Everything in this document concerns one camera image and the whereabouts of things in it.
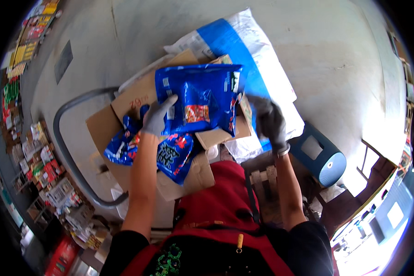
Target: gray work glove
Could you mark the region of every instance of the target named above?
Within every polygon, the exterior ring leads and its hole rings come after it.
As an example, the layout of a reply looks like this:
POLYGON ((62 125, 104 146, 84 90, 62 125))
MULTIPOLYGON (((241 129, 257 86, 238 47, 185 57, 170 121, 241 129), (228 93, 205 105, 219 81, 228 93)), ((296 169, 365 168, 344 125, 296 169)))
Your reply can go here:
POLYGON ((290 145, 287 143, 285 118, 281 108, 268 98, 247 96, 248 101, 256 109, 256 133, 270 139, 273 154, 284 155, 288 153, 290 145))
POLYGON ((158 101, 153 102, 144 117, 141 132, 151 133, 159 138, 161 131, 164 130, 164 116, 167 110, 175 104, 177 99, 178 95, 172 95, 162 104, 159 104, 158 101))

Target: black shirt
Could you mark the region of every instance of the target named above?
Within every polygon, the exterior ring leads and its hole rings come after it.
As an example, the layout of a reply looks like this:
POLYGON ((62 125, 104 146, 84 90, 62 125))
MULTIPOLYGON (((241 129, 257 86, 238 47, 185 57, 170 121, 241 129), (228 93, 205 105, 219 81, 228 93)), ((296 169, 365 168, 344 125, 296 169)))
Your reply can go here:
MULTIPOLYGON (((284 260, 296 276, 333 275, 333 260, 330 242, 323 225, 317 222, 303 222, 289 232, 270 225, 262 225, 276 253, 284 260)), ((243 246, 242 253, 236 253, 236 245, 193 237, 175 236, 166 241, 163 248, 175 244, 181 249, 179 275, 272 275, 272 271, 259 251, 243 246)), ((135 231, 122 231, 114 235, 110 252, 100 275, 119 275, 130 261, 149 241, 135 231)), ((144 275, 155 275, 155 255, 144 271, 144 275)))

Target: open cardboard box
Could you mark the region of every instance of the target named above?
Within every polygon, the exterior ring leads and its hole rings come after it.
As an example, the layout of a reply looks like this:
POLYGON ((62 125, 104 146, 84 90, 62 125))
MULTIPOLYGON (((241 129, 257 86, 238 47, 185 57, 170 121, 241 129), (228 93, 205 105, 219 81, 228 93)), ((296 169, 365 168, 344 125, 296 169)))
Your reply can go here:
MULTIPOLYGON (((212 63, 228 63, 229 60, 230 58, 220 57, 212 61, 212 63)), ((162 67, 191 64, 199 64, 199 62, 191 50, 188 49, 163 64, 162 67)), ((144 104, 151 104, 156 100, 155 71, 153 71, 125 88, 124 92, 109 106, 101 109, 86 120, 90 135, 98 151, 123 191, 127 191, 129 188, 131 167, 110 162, 104 156, 104 150, 110 140, 122 130, 122 121, 125 114, 139 119, 139 108, 144 104)), ((251 118, 250 106, 246 97, 243 96, 240 99, 239 108, 237 109, 236 136, 233 139, 251 135, 251 118)), ((232 139, 230 134, 221 129, 198 132, 196 133, 196 137, 204 149, 232 139)), ((177 185, 162 172, 157 173, 158 190, 167 201, 211 187, 214 184, 215 180, 205 151, 199 153, 193 159, 182 186, 177 185)))

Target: zipper pull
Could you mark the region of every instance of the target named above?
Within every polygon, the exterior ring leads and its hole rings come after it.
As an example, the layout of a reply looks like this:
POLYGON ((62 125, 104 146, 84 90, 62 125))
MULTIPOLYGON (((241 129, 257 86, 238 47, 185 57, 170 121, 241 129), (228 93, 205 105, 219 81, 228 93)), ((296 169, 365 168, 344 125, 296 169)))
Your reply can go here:
POLYGON ((237 249, 236 249, 236 253, 241 253, 242 252, 242 243, 244 241, 244 235, 243 234, 239 234, 237 235, 237 249))

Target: concrete floor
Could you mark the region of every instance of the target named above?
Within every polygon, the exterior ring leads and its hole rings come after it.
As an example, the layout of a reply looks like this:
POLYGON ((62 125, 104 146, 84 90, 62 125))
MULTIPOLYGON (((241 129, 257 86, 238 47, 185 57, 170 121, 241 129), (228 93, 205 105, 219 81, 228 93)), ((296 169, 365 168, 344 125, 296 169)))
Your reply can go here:
MULTIPOLYGON (((66 101, 121 85, 162 57, 164 45, 246 7, 270 38, 302 118, 347 157, 340 183, 358 194, 365 186, 355 170, 364 153, 361 139, 394 163, 404 145, 403 69, 385 21, 369 0, 66 0, 62 17, 22 76, 25 118, 44 118, 52 133, 54 115, 66 101), (69 40, 74 58, 57 85, 54 64, 69 40)), ((60 124, 83 175, 106 200, 115 182, 98 175, 102 159, 85 119, 108 103, 103 97, 83 103, 60 124)), ((115 210, 97 211, 117 218, 115 210)), ((154 227, 171 227, 172 211, 173 203, 159 200, 154 227)))

